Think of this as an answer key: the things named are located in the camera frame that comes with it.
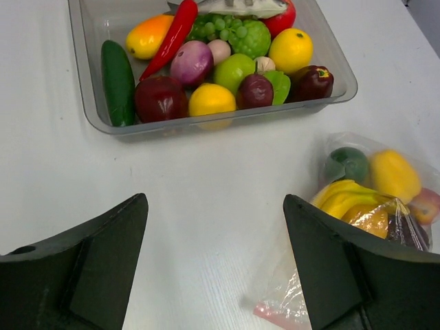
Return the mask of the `clear zip top bag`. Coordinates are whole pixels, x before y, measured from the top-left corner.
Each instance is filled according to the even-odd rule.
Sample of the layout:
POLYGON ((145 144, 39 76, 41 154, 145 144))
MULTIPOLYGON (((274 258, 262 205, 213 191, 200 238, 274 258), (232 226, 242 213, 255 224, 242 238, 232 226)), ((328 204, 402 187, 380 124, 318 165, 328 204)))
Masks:
POLYGON ((438 329, 439 171, 354 133, 318 156, 318 191, 288 195, 289 247, 253 313, 282 329, 438 329))

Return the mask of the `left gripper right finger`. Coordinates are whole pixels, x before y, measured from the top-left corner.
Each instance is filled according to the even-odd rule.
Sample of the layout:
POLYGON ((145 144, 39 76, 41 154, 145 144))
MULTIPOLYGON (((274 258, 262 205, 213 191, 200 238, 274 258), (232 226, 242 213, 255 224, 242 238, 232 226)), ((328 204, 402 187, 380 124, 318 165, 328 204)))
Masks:
POLYGON ((313 329, 439 328, 439 255, 380 239, 295 195, 283 210, 313 329))

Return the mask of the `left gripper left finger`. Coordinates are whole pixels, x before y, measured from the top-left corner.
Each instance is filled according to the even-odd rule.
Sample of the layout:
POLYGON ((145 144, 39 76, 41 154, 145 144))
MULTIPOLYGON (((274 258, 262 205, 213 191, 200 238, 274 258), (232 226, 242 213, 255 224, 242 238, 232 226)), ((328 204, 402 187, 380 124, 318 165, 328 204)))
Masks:
POLYGON ((1 256, 1 328, 121 329, 148 212, 139 193, 1 256))

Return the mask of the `dark green toy avocado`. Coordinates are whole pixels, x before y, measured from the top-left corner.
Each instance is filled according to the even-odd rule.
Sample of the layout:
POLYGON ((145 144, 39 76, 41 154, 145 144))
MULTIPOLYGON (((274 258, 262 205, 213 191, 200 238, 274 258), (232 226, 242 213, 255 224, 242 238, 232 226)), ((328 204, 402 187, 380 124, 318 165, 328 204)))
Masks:
POLYGON ((361 184, 369 174, 367 156, 359 149, 341 147, 333 150, 324 163, 324 178, 328 182, 352 179, 361 184))

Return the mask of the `red toy pear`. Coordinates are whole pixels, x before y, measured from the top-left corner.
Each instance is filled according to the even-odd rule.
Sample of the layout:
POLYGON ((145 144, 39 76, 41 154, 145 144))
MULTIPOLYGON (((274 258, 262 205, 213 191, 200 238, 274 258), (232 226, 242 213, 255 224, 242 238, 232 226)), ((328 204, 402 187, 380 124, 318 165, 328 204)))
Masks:
POLYGON ((439 194, 429 188, 422 188, 408 207, 421 226, 428 226, 439 216, 439 194))

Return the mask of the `yellow toy bell pepper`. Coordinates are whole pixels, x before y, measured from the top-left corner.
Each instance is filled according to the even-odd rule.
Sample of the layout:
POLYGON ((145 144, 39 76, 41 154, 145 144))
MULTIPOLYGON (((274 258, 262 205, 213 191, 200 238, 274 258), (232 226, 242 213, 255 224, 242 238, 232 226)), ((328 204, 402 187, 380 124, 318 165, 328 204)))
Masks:
POLYGON ((408 204, 421 192, 419 173, 394 149, 385 149, 370 156, 371 185, 379 193, 392 195, 408 204))

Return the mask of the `orange toy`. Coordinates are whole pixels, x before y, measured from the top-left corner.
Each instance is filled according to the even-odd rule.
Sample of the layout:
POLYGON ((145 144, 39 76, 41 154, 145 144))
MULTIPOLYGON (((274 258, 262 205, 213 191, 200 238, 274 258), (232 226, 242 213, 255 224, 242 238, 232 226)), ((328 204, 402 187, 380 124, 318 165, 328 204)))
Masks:
POLYGON ((388 213, 381 206, 356 205, 344 214, 342 220, 381 239, 388 235, 388 213))

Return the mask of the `yellow toy banana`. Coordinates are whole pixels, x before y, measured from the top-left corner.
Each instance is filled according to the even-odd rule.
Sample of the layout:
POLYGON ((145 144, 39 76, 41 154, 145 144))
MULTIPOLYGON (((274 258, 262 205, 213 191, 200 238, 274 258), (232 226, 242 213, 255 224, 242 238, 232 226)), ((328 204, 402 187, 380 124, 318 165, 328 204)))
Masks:
POLYGON ((380 206, 394 203, 399 203, 398 198, 361 186, 352 179, 328 184, 311 201, 313 206, 336 219, 341 219, 356 205, 380 206))

